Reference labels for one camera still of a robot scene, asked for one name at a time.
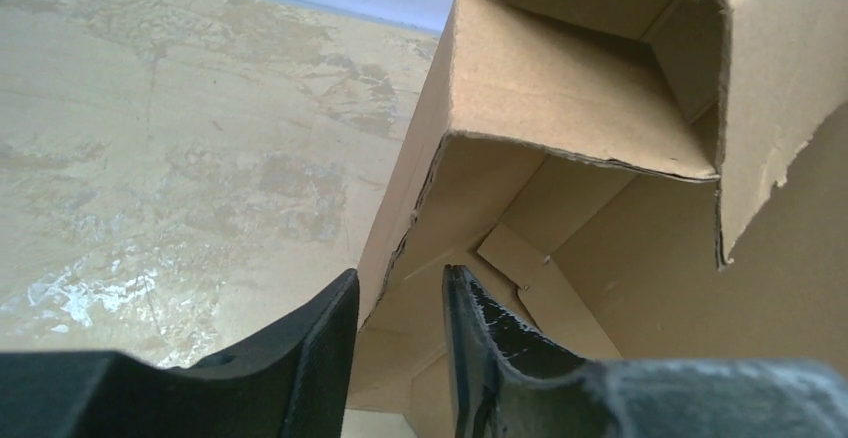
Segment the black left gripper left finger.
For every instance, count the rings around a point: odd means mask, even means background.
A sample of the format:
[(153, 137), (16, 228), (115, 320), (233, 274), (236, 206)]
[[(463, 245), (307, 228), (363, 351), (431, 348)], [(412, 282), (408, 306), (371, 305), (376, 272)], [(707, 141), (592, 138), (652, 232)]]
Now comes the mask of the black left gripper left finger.
[(337, 437), (359, 308), (348, 269), (307, 303), (188, 368), (114, 350), (1, 357), (5, 437)]

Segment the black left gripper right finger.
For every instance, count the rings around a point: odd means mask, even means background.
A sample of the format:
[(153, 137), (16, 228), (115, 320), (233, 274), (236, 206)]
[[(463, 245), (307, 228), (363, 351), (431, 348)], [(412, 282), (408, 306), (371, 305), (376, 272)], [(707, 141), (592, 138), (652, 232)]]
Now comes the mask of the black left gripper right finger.
[(459, 437), (843, 437), (847, 384), (784, 359), (593, 360), (448, 265), (443, 308)]

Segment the brown cardboard box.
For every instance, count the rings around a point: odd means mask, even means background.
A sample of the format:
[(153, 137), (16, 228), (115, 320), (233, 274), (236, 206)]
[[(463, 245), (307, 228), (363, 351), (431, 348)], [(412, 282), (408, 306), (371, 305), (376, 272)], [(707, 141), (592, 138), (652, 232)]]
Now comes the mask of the brown cardboard box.
[(594, 359), (847, 369), (847, 0), (453, 0), (347, 405), (448, 437), (442, 273)]

